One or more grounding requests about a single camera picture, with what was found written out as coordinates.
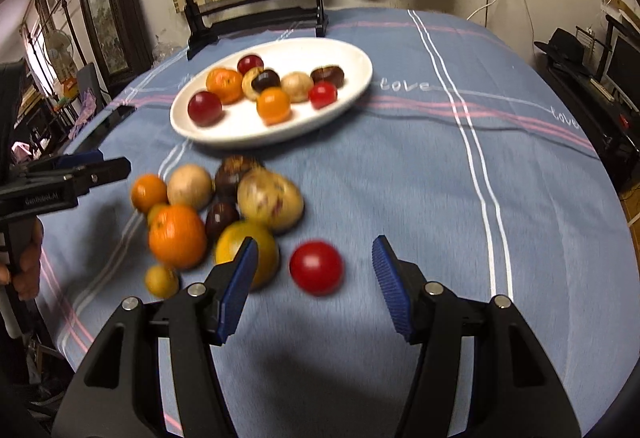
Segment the person's left hand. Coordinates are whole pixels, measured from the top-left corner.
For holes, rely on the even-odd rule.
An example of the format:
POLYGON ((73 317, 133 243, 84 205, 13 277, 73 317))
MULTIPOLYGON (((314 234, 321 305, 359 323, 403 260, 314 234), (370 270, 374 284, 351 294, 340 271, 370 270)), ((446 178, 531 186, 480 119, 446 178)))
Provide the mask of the person's left hand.
POLYGON ((5 265, 0 265, 0 282, 2 286, 12 284, 18 298, 27 301, 35 299, 39 294, 40 257, 43 240, 43 225, 36 218, 32 226, 30 240, 22 251, 18 264, 21 272, 12 275, 5 265))

